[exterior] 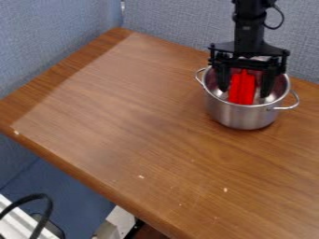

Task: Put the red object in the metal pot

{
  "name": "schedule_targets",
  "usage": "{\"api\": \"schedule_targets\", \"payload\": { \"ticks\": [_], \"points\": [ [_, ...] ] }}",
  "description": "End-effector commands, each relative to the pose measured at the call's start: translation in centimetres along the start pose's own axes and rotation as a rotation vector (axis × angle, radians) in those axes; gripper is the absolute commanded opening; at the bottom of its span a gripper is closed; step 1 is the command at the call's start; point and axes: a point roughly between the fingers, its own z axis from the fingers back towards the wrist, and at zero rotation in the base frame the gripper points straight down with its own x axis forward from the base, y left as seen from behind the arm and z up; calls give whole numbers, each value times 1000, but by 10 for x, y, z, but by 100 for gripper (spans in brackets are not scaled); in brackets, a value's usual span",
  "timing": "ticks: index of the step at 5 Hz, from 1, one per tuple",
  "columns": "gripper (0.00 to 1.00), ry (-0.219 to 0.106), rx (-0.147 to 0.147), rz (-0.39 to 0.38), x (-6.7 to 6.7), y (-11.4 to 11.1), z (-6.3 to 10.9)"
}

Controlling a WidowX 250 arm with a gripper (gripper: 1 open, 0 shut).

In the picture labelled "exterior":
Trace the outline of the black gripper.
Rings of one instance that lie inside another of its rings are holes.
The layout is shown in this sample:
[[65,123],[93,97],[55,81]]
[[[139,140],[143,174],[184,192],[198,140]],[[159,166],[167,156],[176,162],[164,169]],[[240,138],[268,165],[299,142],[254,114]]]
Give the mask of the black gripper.
[[270,96],[276,75],[287,71],[287,49],[264,40],[264,18],[235,18],[235,40],[210,46],[208,63],[216,71],[218,88],[226,92],[231,82],[231,68],[262,71],[260,97]]

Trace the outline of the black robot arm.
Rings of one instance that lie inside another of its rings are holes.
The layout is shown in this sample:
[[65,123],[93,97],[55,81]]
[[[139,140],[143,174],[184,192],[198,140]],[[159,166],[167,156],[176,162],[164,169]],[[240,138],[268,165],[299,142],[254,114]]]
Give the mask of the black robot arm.
[[232,0],[232,4],[235,39],[211,44],[208,64],[216,72],[216,85],[223,92],[231,88],[234,69],[259,72],[259,95],[266,98],[271,94],[275,78],[287,72],[291,53],[267,43],[264,29],[280,28],[286,17],[276,0]]

